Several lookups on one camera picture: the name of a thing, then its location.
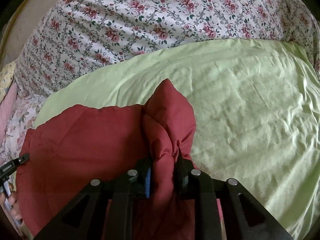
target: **floral fabric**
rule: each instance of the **floral fabric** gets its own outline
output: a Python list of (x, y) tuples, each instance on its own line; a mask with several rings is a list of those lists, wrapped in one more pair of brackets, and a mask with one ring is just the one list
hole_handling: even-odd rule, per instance
[(16, 63), (13, 61), (5, 65), (0, 70), (0, 103), (3, 101), (5, 95), (9, 91), (10, 85), (13, 80), (13, 71), (16, 67)]
[(6, 127), (4, 140), (0, 147), (0, 166), (18, 158), (26, 132), (32, 128), (46, 97), (34, 95), (30, 98), (18, 98), (15, 113)]
[(97, 68), (210, 39), (294, 41), (319, 76), (319, 27), (300, 0), (60, 0), (25, 44), (15, 79), (48, 96)]

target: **floral pillowcase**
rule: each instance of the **floral pillowcase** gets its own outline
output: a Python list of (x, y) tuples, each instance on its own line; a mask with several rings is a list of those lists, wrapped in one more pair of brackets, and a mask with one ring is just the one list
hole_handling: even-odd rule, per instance
[(0, 71), (0, 103), (7, 94), (13, 80), (13, 72), (16, 67), (15, 61), (5, 65)]

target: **pink pillow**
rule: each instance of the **pink pillow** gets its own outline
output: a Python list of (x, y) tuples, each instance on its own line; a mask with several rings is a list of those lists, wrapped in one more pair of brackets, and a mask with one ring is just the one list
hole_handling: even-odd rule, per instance
[(8, 93), (0, 104), (0, 145), (4, 138), (5, 127), (12, 117), (13, 105), (17, 98), (17, 85), (12, 82)]

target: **human hand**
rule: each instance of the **human hand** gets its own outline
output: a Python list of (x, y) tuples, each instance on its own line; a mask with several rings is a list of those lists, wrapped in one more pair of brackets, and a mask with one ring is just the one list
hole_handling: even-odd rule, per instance
[[(13, 191), (13, 185), (11, 183), (9, 183), (9, 188), (10, 188), (11, 194), (10, 194), (10, 197), (8, 198), (8, 202), (12, 206), (10, 214), (13, 219), (20, 220), (22, 219), (22, 216), (21, 216), (19, 202), (18, 202), (18, 193), (16, 191)], [(3, 210), (5, 210), (4, 201), (5, 201), (5, 194), (2, 192), (0, 193), (0, 206), (2, 207)]]

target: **black clip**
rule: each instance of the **black clip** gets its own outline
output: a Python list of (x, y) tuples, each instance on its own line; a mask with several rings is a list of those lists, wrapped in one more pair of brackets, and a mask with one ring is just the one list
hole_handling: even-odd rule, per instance
[(9, 179), (10, 175), (17, 170), (18, 166), (24, 164), (28, 160), (29, 160), (29, 154), (25, 153), (19, 158), (9, 161), (5, 165), (3, 165), (0, 168), (0, 184), (3, 184), (4, 182), (6, 182)]
[(134, 169), (111, 181), (93, 179), (52, 218), (34, 240), (101, 239), (108, 200), (112, 202), (105, 239), (131, 239), (133, 201), (149, 196), (151, 162), (151, 157), (141, 159)]
[(228, 240), (293, 240), (279, 222), (236, 179), (212, 179), (179, 152), (180, 195), (195, 200), (195, 240), (222, 239), (217, 198)]

